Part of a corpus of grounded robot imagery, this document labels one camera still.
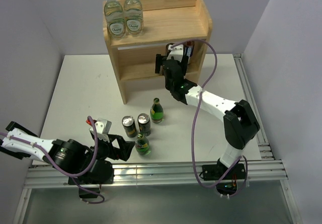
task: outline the white wall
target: white wall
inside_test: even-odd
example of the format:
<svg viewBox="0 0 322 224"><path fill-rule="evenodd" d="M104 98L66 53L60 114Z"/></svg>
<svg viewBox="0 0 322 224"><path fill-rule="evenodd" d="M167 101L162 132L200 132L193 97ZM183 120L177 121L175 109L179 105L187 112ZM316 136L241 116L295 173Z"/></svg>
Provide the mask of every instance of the white wall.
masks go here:
<svg viewBox="0 0 322 224"><path fill-rule="evenodd" d="M39 134L61 54L29 0L0 0L0 131L12 120ZM0 153L0 223L11 223L28 161Z"/></svg>
<svg viewBox="0 0 322 224"><path fill-rule="evenodd" d="M322 0L270 0L244 64L304 223L322 220Z"/></svg>
<svg viewBox="0 0 322 224"><path fill-rule="evenodd" d="M103 0L31 0L65 54L106 54ZM217 52L242 53L269 0L205 0Z"/></svg>

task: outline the bottle cap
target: bottle cap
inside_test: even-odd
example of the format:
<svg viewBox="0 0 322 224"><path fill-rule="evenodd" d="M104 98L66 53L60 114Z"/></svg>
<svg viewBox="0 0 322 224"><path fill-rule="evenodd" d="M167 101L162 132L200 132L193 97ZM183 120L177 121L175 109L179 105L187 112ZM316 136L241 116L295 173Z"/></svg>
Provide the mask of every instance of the bottle cap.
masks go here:
<svg viewBox="0 0 322 224"><path fill-rule="evenodd" d="M142 113L137 117L137 121L141 124L146 124L147 122L150 121L150 117L145 113Z"/></svg>
<svg viewBox="0 0 322 224"><path fill-rule="evenodd" d="M134 122L134 117L132 117L132 116L125 116L122 119L122 124L125 127L131 126L133 124L133 122Z"/></svg>
<svg viewBox="0 0 322 224"><path fill-rule="evenodd" d="M137 138L143 138L143 137L144 137L143 133L139 132L139 133L137 134Z"/></svg>

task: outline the green glass bottle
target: green glass bottle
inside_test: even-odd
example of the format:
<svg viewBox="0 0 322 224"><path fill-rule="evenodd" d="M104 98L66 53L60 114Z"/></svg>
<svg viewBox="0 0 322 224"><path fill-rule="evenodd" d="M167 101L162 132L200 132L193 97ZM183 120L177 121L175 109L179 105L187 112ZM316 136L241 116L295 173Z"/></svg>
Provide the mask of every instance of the green glass bottle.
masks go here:
<svg viewBox="0 0 322 224"><path fill-rule="evenodd" d="M151 152L149 140L141 132L137 134L135 148L140 155L148 155Z"/></svg>
<svg viewBox="0 0 322 224"><path fill-rule="evenodd" d="M153 100L153 105L150 110L150 117L152 122L160 123L163 120L163 107L160 104L159 98Z"/></svg>

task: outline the clear glass bottle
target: clear glass bottle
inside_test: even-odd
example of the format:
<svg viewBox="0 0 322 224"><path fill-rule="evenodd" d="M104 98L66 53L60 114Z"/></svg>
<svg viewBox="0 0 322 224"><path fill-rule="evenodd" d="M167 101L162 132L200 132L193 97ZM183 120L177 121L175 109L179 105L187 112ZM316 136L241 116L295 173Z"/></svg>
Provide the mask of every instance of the clear glass bottle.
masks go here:
<svg viewBox="0 0 322 224"><path fill-rule="evenodd" d="M140 35L143 31L143 8L140 0L125 0L124 14L127 31L133 35Z"/></svg>
<svg viewBox="0 0 322 224"><path fill-rule="evenodd" d="M160 123L163 120L163 107L160 104L159 98L155 98L153 100L153 105L150 110L150 117L152 122L154 123Z"/></svg>
<svg viewBox="0 0 322 224"><path fill-rule="evenodd" d="M115 39L121 39L126 28L122 5L116 0L107 0L104 14L110 35Z"/></svg>
<svg viewBox="0 0 322 224"><path fill-rule="evenodd" d="M151 152L149 140L141 132L137 134L135 148L140 155L148 155Z"/></svg>

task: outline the wooden shelf board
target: wooden shelf board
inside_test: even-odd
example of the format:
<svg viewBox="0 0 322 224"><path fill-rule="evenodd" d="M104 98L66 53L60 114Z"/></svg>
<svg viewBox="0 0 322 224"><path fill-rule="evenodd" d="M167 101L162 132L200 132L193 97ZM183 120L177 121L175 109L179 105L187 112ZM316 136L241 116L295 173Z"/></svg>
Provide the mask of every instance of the wooden shelf board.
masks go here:
<svg viewBox="0 0 322 224"><path fill-rule="evenodd" d="M111 39L111 47L178 42L191 38L207 38L207 30L199 18L196 7L143 11L143 34L123 39Z"/></svg>
<svg viewBox="0 0 322 224"><path fill-rule="evenodd" d="M140 64L120 66L120 81L126 82L131 80L150 79L163 77L154 73L155 62L144 62ZM195 64L188 65L187 74L198 73Z"/></svg>

